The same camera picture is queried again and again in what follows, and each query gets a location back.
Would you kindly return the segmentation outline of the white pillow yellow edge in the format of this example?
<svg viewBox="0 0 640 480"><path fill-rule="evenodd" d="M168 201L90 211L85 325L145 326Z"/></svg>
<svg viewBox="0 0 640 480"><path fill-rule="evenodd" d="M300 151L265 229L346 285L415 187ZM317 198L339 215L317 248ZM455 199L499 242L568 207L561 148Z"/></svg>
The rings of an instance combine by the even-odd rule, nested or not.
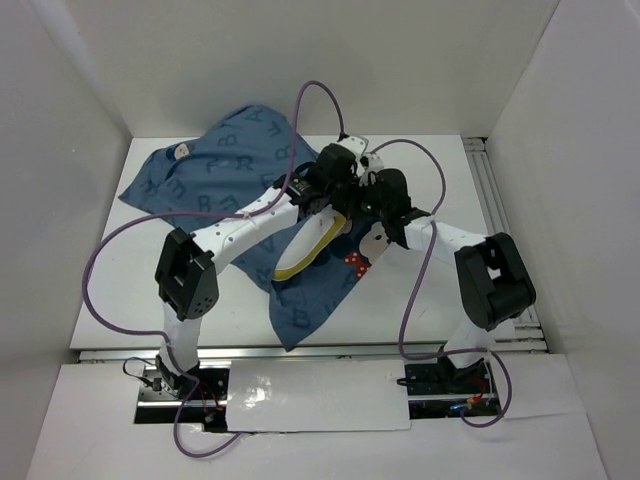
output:
<svg viewBox="0 0 640 480"><path fill-rule="evenodd" d="M311 265L316 257L343 233L347 219L328 209L307 220L281 254L272 279L283 282Z"/></svg>

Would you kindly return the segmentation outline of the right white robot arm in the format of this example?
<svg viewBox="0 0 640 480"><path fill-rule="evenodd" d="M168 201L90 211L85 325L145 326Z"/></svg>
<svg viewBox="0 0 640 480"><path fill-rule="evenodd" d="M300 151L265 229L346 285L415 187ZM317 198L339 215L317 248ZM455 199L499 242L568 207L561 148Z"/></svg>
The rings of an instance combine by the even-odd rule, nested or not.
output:
<svg viewBox="0 0 640 480"><path fill-rule="evenodd" d="M471 379L470 366L493 353L491 332L536 301L524 261L505 232L472 233L437 220L435 211L415 207L400 170L382 169L366 178L361 184L352 181L334 207L349 219L377 218L390 242L425 254L401 320L398 349L406 360L437 360L440 387L460 391ZM454 268L466 319L438 351L410 353L405 349L408 321L434 257Z"/></svg>

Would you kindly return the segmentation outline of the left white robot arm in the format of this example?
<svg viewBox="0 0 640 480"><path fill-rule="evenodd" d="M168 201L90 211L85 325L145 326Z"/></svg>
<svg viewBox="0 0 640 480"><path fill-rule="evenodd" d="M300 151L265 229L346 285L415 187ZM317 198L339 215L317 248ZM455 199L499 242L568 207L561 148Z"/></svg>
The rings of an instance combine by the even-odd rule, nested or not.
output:
<svg viewBox="0 0 640 480"><path fill-rule="evenodd" d="M167 235L155 272L166 334L156 367L172 397L184 399L196 390L201 323L219 299L218 275L247 250L296 224L302 227L277 255L271 276L286 280L306 268L347 223L367 145L355 136L331 143L304 173L281 177L236 217L191 234L177 228Z"/></svg>

